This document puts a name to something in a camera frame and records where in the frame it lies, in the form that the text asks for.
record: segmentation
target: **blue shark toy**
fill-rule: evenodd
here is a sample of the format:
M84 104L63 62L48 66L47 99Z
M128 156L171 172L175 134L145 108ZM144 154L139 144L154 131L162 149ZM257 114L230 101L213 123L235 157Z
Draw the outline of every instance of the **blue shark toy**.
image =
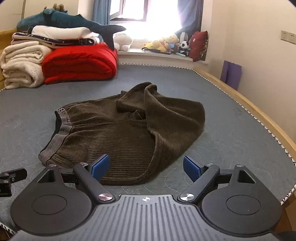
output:
M125 27L119 25L101 25L99 23L89 21L80 14L76 16L59 12L54 9L44 9L43 12L24 18L17 24L19 32L32 32L36 25L45 25L56 28L78 28L86 27L90 31L100 34L104 42L114 50L113 34L126 30Z

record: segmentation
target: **purple yoga mat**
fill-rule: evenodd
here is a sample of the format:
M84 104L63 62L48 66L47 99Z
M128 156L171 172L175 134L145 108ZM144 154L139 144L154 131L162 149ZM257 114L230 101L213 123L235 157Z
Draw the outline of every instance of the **purple yoga mat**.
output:
M240 65L224 60L220 80L237 90L241 76L242 67Z

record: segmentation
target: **wall outlet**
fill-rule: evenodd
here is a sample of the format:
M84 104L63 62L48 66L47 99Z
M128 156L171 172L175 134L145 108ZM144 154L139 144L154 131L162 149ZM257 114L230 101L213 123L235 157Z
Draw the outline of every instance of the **wall outlet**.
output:
M289 33L288 41L289 41L290 43L296 44L296 35L293 34L293 33Z
M288 41L288 36L289 36L289 33L287 31L281 31L281 39L282 40L285 40L285 41Z

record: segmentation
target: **bed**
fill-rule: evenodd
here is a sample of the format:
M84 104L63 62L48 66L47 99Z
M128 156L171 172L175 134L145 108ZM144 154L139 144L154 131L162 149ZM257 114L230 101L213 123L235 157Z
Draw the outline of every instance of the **bed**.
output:
M258 114L256 107L248 111L211 83L213 79L203 75L184 68L121 64L112 80L1 91L0 170L24 167L28 172L26 180L12 185L12 197L0 199L2 225L12 233L15 231L10 205L44 168L38 154L54 132L54 111L71 102L118 94L145 81L155 83L165 96L201 102L206 113L204 131L183 156L153 180L134 186L106 186L107 189L117 197L120 194L178 196L192 183L182 166L184 155L189 155L202 164L213 163L223 169L233 168L235 164L246 165L283 204L296 183L295 162L289 153L293 147L288 145L289 140L281 143L268 125L257 119L258 115L264 119L264 115Z

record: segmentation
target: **folded cream blanket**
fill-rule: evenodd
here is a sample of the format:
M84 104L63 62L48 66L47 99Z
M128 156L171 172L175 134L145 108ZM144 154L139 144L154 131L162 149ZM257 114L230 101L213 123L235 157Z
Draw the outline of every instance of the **folded cream blanket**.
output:
M44 83L41 63L51 49L30 41L6 47L0 57L6 89L34 88Z
M41 65L30 61L8 62L3 70L6 89L34 88L44 83Z
M0 57L0 66L5 69L8 62L29 61L41 64L46 55L51 53L47 46L39 44L38 41L19 43L6 47Z

